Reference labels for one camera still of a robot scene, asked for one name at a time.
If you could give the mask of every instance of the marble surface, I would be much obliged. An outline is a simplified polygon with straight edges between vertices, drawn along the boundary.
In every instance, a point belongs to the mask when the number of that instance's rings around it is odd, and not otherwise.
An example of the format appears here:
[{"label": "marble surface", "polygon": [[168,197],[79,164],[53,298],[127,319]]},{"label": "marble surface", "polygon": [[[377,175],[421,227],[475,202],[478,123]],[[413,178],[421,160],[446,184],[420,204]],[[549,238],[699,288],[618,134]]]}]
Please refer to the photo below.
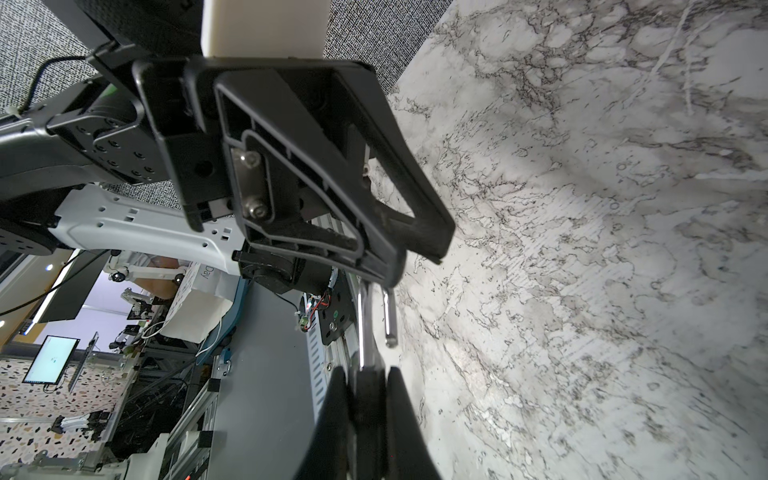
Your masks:
[{"label": "marble surface", "polygon": [[761,8],[456,0],[406,69],[457,228],[382,354],[443,478],[768,478]]},{"label": "marble surface", "polygon": [[[59,415],[74,417],[97,410],[109,412],[126,392],[127,382],[116,376],[111,367],[88,363],[72,393],[68,380],[55,393],[43,392],[41,385],[22,383],[31,362],[29,360],[0,360],[0,416],[29,417],[29,423],[0,424],[0,467],[9,463],[29,463],[41,450],[48,456],[74,458],[81,452],[98,449],[100,442],[92,442],[90,431],[68,430],[63,434],[51,432],[51,425]],[[71,375],[73,368],[68,369]],[[35,422],[44,417],[49,422]]]}]

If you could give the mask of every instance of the gray fabric wall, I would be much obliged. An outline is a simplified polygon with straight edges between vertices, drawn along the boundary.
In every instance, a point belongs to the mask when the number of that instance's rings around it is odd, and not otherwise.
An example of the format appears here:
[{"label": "gray fabric wall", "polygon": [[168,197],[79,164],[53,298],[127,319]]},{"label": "gray fabric wall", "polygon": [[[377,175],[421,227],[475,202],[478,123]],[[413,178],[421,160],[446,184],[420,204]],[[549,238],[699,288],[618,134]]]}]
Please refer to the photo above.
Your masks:
[{"label": "gray fabric wall", "polygon": [[[366,61],[389,91],[419,50],[450,0],[332,0],[325,55]],[[86,55],[85,46],[41,0],[0,0],[0,106],[19,105],[38,66],[51,57]],[[36,98],[46,98],[87,78],[83,62],[52,65]],[[152,204],[180,208],[170,182],[115,185],[114,192]]]}]

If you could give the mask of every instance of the white paper bag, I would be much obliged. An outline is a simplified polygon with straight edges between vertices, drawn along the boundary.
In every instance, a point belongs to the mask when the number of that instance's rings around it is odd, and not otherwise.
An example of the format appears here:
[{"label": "white paper bag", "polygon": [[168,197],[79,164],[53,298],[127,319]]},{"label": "white paper bag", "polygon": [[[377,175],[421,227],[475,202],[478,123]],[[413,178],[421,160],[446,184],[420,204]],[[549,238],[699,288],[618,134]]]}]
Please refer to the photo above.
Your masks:
[{"label": "white paper bag", "polygon": [[238,276],[192,263],[165,317],[162,335],[200,343],[229,311]]}]

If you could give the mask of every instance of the metal screw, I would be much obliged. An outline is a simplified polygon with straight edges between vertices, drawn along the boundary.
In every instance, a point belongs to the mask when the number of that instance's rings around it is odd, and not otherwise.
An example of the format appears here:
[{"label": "metal screw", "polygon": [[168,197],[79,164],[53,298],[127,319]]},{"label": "metal screw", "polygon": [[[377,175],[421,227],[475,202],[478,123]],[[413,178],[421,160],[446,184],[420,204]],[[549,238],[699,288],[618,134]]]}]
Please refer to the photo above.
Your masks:
[{"label": "metal screw", "polygon": [[245,201],[245,211],[252,218],[264,218],[270,212],[266,204],[256,197],[249,197]]},{"label": "metal screw", "polygon": [[239,160],[245,168],[256,168],[261,165],[261,154],[257,151],[243,151],[239,148],[233,148],[232,156]]}]

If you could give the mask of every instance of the monitor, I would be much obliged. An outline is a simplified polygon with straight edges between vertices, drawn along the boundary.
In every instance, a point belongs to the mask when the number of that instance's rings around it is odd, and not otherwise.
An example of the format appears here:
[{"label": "monitor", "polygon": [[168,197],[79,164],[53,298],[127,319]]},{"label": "monitor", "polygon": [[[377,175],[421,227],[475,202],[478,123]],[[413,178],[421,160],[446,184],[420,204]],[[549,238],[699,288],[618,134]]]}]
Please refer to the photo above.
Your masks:
[{"label": "monitor", "polygon": [[69,357],[77,348],[78,342],[80,342],[79,339],[64,336],[46,336],[23,382],[56,385],[61,380]]},{"label": "monitor", "polygon": [[72,320],[83,307],[85,299],[94,287],[96,280],[101,275],[101,269],[109,260],[109,255],[104,255],[94,261],[91,265],[85,267],[85,270],[79,271],[91,260],[96,257],[100,251],[81,252],[72,261],[69,270],[65,274],[63,283],[59,288],[51,292],[40,308],[45,309],[38,318],[38,323],[57,322],[59,320]]}]

